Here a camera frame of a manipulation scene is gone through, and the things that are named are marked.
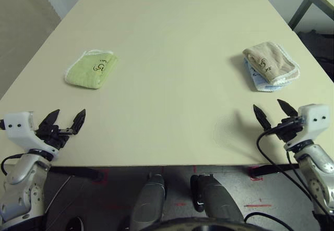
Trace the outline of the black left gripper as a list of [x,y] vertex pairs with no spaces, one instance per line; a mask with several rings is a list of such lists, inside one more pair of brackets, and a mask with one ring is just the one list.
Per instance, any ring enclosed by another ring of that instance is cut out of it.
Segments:
[[55,124],[59,112],[59,109],[50,112],[35,131],[35,135],[42,141],[35,151],[48,161],[58,157],[59,150],[65,146],[69,136],[79,133],[86,118],[86,110],[83,109],[76,115],[70,128],[59,129]]

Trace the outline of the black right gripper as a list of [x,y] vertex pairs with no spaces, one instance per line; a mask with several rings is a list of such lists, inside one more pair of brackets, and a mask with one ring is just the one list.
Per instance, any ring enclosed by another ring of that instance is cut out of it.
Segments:
[[[297,116],[297,111],[289,103],[281,99],[277,99],[277,101],[283,112],[289,117],[282,119],[281,123],[274,127],[272,134],[276,135],[284,143],[288,143],[297,136],[298,132],[303,130],[302,118]],[[253,111],[264,131],[271,129],[271,124],[267,120],[266,114],[255,104],[253,105]]]

